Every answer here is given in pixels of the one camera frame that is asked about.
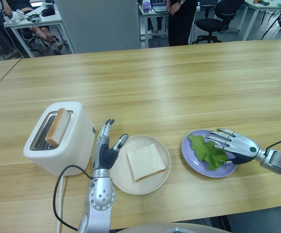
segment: bread slice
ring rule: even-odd
[[[154,144],[127,152],[134,181],[140,181],[166,170],[165,164]]]
[[[65,108],[58,109],[45,140],[55,148],[59,146],[70,122],[70,115]]]

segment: cable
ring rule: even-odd
[[[31,41],[31,40],[33,39],[33,37],[30,38],[29,40],[28,40],[28,39],[25,39],[25,37],[24,37],[24,35],[23,35],[23,30],[22,30],[22,28],[20,28],[20,32],[21,32],[21,34],[22,34],[22,37],[23,37],[23,40],[24,40],[24,41]]]
[[[36,34],[36,36],[37,36],[37,41],[38,41],[38,43],[39,43],[39,45],[40,45],[40,47],[41,47],[41,49],[42,49],[42,53],[44,53],[44,51],[43,51],[43,47],[42,47],[42,45],[41,45],[41,43],[40,43],[40,41],[39,41],[39,38],[38,38],[38,32],[39,31],[37,31],[35,34]]]
[[[59,186],[59,194],[58,194],[58,216],[61,218],[62,216],[62,193],[63,193],[63,183],[64,183],[64,176],[62,176],[60,186]],[[57,221],[56,233],[60,233],[61,230],[61,222]]]
[[[61,180],[61,178],[62,178],[64,172],[65,172],[68,168],[70,168],[70,167],[75,167],[75,168],[81,170],[89,179],[91,179],[91,180],[93,179],[92,176],[88,175],[88,174],[86,173],[86,171],[84,171],[81,167],[79,167],[79,166],[77,166],[77,165],[69,165],[69,166],[65,167],[65,168],[62,170],[61,174],[59,174],[59,176],[58,176],[58,178],[57,178],[57,181],[56,181],[56,184],[55,184],[55,188],[54,188],[54,192],[53,192],[53,211],[54,211],[55,217],[56,217],[61,223],[63,223],[65,226],[67,226],[67,227],[69,227],[69,228],[71,228],[71,229],[73,229],[73,230],[75,230],[75,231],[78,231],[77,228],[75,228],[75,227],[69,225],[68,223],[64,222],[64,220],[62,220],[62,219],[60,218],[60,216],[58,216],[58,214],[57,214],[57,212],[56,212],[56,203],[55,203],[55,200],[56,200],[56,193],[57,193],[58,184],[59,184],[59,181]]]
[[[281,141],[276,142],[276,143],[274,143],[274,144],[270,145],[269,147],[267,147],[267,148],[266,148],[266,150],[265,150],[264,155],[267,155],[268,150],[269,150],[271,147],[273,147],[273,146],[275,146],[275,145],[277,145],[277,144],[279,144],[279,143],[281,143]]]

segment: green lettuce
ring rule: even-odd
[[[189,135],[191,148],[196,153],[199,161],[207,161],[209,170],[218,169],[223,162],[227,161],[227,155],[224,150],[215,148],[213,141],[205,142],[203,136]]]

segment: robotic hand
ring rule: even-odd
[[[101,129],[94,148],[93,180],[85,199],[86,213],[81,219],[78,232],[108,233],[110,214],[115,200],[115,190],[109,170],[115,164],[121,147],[128,140],[123,134],[113,148],[109,149],[109,130],[115,120],[107,120]]]
[[[206,136],[206,138],[220,143],[220,145],[215,145],[216,148],[223,149],[235,156],[227,163],[244,164],[256,159],[262,167],[281,175],[280,151],[263,150],[251,139],[227,129],[217,129],[217,131],[211,131],[213,136]]]

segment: black cable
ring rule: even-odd
[[[279,143],[281,143],[281,141],[276,142],[276,143],[270,145],[269,147],[267,147],[266,150],[265,150],[265,154],[264,154],[264,155],[267,155],[268,150],[269,150],[271,147],[273,147],[273,146],[275,146],[275,145],[277,145],[277,144],[279,144]]]
[[[62,170],[61,174],[59,174],[59,176],[58,176],[58,178],[57,178],[57,181],[56,181],[56,184],[55,184],[54,193],[53,193],[53,211],[54,211],[54,215],[55,215],[55,217],[58,219],[58,221],[60,221],[61,223],[63,223],[66,227],[69,227],[69,228],[71,228],[71,229],[73,229],[73,230],[75,230],[75,231],[78,231],[77,228],[75,228],[75,227],[69,225],[68,223],[64,222],[64,220],[62,220],[62,219],[58,216],[58,214],[57,214],[57,212],[56,212],[56,203],[55,203],[55,200],[56,200],[56,193],[57,193],[58,184],[59,184],[59,182],[60,182],[60,180],[61,180],[61,178],[62,178],[64,172],[65,172],[68,168],[70,168],[70,167],[75,167],[75,168],[81,170],[89,179],[91,179],[91,180],[93,179],[93,177],[91,177],[90,175],[88,175],[88,174],[86,173],[86,171],[84,171],[81,167],[79,167],[79,166],[77,166],[77,165],[69,165],[69,166],[65,167],[65,168]]]

